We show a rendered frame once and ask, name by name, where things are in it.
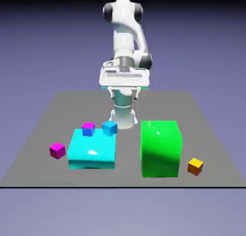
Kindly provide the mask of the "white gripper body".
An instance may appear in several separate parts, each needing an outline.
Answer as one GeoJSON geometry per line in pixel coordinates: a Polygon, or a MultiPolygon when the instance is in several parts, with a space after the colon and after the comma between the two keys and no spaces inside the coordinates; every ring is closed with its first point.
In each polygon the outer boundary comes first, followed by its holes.
{"type": "Polygon", "coordinates": [[[119,67],[101,67],[99,76],[101,87],[148,87],[149,70],[132,68],[121,72],[119,67]]]}

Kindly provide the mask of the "small light blue cube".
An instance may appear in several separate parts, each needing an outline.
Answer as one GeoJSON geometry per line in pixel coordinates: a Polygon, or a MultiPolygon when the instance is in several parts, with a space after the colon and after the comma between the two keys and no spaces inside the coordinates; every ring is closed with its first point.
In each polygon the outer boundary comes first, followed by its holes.
{"type": "Polygon", "coordinates": [[[118,131],[118,125],[113,121],[106,121],[102,124],[103,133],[108,136],[113,136],[118,131]]]}

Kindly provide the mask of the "small blue cube magenta top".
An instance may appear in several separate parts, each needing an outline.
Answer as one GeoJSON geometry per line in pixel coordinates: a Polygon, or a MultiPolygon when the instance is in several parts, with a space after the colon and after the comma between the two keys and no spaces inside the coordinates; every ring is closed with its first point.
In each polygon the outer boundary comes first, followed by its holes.
{"type": "Polygon", "coordinates": [[[85,122],[82,125],[83,136],[92,137],[96,129],[96,124],[93,122],[85,122]]]}

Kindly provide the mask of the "small magenta cube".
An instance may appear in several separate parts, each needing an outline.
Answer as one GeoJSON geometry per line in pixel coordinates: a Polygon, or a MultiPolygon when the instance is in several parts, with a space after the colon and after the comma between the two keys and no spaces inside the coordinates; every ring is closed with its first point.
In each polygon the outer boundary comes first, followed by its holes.
{"type": "Polygon", "coordinates": [[[55,159],[60,159],[65,156],[65,146],[59,142],[54,143],[49,147],[50,155],[55,159]]]}

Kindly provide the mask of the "small orange cube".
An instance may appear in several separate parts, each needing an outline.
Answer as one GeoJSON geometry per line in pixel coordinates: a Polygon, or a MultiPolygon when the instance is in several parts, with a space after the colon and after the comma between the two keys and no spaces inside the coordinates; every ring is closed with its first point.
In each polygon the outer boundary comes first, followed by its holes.
{"type": "Polygon", "coordinates": [[[188,167],[187,167],[187,171],[193,175],[198,176],[203,168],[203,164],[204,162],[201,160],[198,160],[196,158],[192,158],[189,162],[188,162],[188,167]]]}

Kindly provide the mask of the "large cyan box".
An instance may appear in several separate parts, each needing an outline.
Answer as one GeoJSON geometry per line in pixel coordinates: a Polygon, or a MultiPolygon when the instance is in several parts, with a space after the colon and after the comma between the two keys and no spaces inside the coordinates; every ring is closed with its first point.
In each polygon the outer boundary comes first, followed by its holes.
{"type": "Polygon", "coordinates": [[[102,129],[96,129],[91,137],[86,137],[82,129],[75,129],[67,159],[70,169],[114,169],[116,135],[108,136],[102,129]]]}

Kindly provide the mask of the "large green box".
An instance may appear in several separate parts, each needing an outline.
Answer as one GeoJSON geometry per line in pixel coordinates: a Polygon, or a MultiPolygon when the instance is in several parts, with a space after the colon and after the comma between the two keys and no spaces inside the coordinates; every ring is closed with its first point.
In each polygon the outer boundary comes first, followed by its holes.
{"type": "Polygon", "coordinates": [[[142,121],[141,171],[144,178],[177,178],[183,137],[176,121],[142,121]]]}

